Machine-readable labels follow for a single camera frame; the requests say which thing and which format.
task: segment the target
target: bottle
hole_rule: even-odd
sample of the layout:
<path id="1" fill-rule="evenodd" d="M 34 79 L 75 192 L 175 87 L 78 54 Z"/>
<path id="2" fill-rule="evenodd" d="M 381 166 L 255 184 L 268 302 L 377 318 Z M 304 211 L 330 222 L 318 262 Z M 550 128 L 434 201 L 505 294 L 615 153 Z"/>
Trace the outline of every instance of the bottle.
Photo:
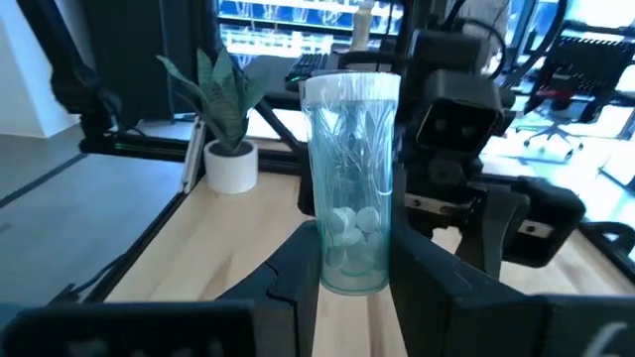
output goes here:
<path id="1" fill-rule="evenodd" d="M 351 51 L 368 50 L 370 24 L 373 21 L 373 6 L 375 6 L 375 0 L 364 0 L 364 2 L 359 4 L 359 9 L 353 14 L 353 41 L 350 45 Z"/>

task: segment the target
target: green leaf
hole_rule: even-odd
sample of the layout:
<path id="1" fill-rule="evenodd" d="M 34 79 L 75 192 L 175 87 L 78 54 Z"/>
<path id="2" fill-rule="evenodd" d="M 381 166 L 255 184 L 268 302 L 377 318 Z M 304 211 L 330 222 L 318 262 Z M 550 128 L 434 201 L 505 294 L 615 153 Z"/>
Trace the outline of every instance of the green leaf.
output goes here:
<path id="1" fill-rule="evenodd" d="M 213 65 L 202 49 L 196 51 L 196 66 L 198 67 L 198 84 L 205 94 L 209 94 L 214 83 Z"/>
<path id="2" fill-rule="evenodd" d="M 178 79 L 187 90 L 189 90 L 193 94 L 196 94 L 201 99 L 206 99 L 205 93 L 198 87 L 198 85 L 196 85 L 196 83 L 192 82 L 191 80 L 185 78 L 181 74 L 181 71 L 175 66 L 174 63 L 172 63 L 169 59 L 166 59 L 163 56 L 157 56 L 157 59 L 161 61 L 161 63 L 166 68 L 168 73 L 175 79 Z"/>
<path id="3" fill-rule="evenodd" d="M 228 75 L 233 75 L 234 62 L 231 60 L 231 56 L 227 51 L 227 48 L 223 47 L 218 52 L 218 58 L 214 64 L 213 77 L 216 83 L 220 83 Z"/>
<path id="4" fill-rule="evenodd" d="M 216 137 L 216 139 L 221 140 L 221 138 L 224 137 L 222 131 L 220 130 L 220 128 L 218 128 L 218 126 L 216 125 L 216 123 L 214 123 L 213 121 L 211 121 L 211 119 L 209 118 L 209 115 L 201 112 L 196 105 L 186 96 L 184 96 L 182 93 L 179 92 L 175 92 L 175 94 L 182 99 L 185 103 L 187 103 L 191 109 L 193 109 L 194 113 L 196 113 L 196 115 L 198 115 L 198 117 L 200 117 L 200 119 L 207 124 L 207 126 L 209 127 L 209 129 L 211 130 L 212 133 L 214 133 L 214 136 Z"/>
<path id="5" fill-rule="evenodd" d="M 267 94 L 267 89 L 269 86 L 269 74 L 263 74 L 258 78 L 249 80 L 246 87 L 247 90 L 243 94 L 243 99 L 241 103 L 240 112 L 244 115 L 247 115 L 249 109 L 256 106 L 256 104 L 260 103 L 262 98 L 264 98 L 265 94 Z"/>
<path id="6" fill-rule="evenodd" d="M 232 96 L 227 95 L 223 86 L 216 84 L 212 88 L 211 118 L 223 125 L 224 141 L 230 151 L 233 151 L 247 132 L 247 127 L 243 125 L 244 117 L 239 111 L 239 107 Z"/>

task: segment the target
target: floor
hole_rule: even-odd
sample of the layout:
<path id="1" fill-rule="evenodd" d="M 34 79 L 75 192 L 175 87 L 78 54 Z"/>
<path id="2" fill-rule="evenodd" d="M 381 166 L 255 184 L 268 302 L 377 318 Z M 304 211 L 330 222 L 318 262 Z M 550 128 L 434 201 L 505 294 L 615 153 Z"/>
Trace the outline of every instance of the floor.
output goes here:
<path id="1" fill-rule="evenodd" d="M 79 126 L 51 140 L 0 135 L 0 199 L 79 154 Z"/>
<path id="2" fill-rule="evenodd" d="M 0 137 L 0 199 L 79 154 L 78 128 Z M 125 252 L 177 193 L 182 164 L 88 155 L 0 208 L 0 302 L 42 304 Z"/>

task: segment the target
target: light wood tabletop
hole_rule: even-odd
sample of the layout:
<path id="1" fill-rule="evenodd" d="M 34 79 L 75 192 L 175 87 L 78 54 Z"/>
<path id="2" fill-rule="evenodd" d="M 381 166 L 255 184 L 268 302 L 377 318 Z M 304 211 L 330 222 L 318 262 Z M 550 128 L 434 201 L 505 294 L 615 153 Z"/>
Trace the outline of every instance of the light wood tabletop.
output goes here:
<path id="1" fill-rule="evenodd" d="M 531 173 L 514 163 L 487 160 L 484 171 Z M 215 299 L 311 219 L 297 208 L 299 187 L 299 178 L 261 173 L 251 191 L 221 195 L 202 180 L 106 301 Z M 459 239 L 455 229 L 437 230 L 434 236 L 451 252 Z M 503 263 L 501 281 L 526 294 L 635 294 L 579 232 L 545 268 Z M 314 355 L 406 356 L 389 289 L 370 297 L 342 297 L 320 288 Z"/>

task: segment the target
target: clear plastic cup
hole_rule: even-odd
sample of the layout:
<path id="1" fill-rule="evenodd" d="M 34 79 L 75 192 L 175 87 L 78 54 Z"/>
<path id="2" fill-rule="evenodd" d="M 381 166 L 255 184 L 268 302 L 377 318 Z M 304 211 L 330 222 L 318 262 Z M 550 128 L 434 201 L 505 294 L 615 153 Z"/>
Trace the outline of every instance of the clear plastic cup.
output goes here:
<path id="1" fill-rule="evenodd" d="M 392 142 L 400 76 L 339 72 L 301 85 L 309 122 L 321 282 L 363 296 L 388 284 Z"/>

